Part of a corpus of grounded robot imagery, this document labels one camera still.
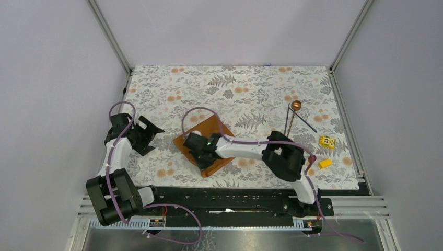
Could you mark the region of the orange cloth napkin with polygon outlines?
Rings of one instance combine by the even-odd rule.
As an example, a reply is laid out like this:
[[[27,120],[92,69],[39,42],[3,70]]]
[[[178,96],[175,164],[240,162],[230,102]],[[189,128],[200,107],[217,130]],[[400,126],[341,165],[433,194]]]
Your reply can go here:
[[[219,136],[221,132],[228,136],[234,136],[224,124],[220,128],[216,116],[212,115],[187,131],[186,136],[180,135],[173,140],[181,153],[199,168],[203,178],[215,174],[233,160],[232,158],[222,159],[205,150],[206,148],[210,150],[215,148],[213,144],[207,145],[208,139],[212,136]]]

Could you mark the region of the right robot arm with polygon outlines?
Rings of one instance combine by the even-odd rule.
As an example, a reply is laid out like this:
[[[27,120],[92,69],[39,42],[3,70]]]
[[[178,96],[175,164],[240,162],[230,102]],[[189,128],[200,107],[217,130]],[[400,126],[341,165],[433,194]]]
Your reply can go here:
[[[308,181],[305,174],[306,150],[278,131],[272,131],[263,139],[238,139],[219,133],[205,137],[191,132],[185,137],[183,146],[203,176],[218,170],[222,160],[260,160],[277,178],[291,184],[302,213],[313,215],[320,209],[317,188]]]

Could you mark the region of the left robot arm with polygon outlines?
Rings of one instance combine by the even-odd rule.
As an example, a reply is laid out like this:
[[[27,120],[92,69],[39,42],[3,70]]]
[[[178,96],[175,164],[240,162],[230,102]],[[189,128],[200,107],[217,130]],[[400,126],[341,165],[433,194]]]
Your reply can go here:
[[[127,222],[143,209],[155,215],[162,208],[162,201],[155,196],[153,187],[137,188],[126,169],[130,154],[136,152],[145,156],[154,150],[150,142],[164,130],[143,116],[134,122],[128,113],[112,115],[110,122],[102,168],[96,177],[86,182],[90,201],[102,226]]]

